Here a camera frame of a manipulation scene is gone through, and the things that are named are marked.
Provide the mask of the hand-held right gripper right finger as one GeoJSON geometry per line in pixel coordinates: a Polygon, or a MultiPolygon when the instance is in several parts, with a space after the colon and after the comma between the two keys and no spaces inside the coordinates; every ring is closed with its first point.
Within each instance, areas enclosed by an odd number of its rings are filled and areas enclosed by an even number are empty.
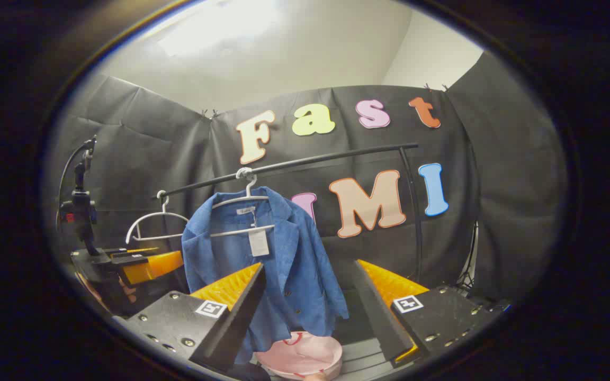
{"type": "Polygon", "coordinates": [[[448,285],[428,289],[365,260],[354,285],[383,356],[393,367],[423,365],[461,347],[510,308],[465,297],[448,285]]]}

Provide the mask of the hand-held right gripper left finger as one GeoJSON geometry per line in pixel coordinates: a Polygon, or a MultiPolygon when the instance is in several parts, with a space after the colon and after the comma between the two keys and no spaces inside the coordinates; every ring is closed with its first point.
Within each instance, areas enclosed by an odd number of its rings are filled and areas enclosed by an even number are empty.
{"type": "Polygon", "coordinates": [[[140,344],[177,366],[225,373],[235,362],[266,287],[256,263],[191,295],[169,292],[122,326],[140,344]]]}

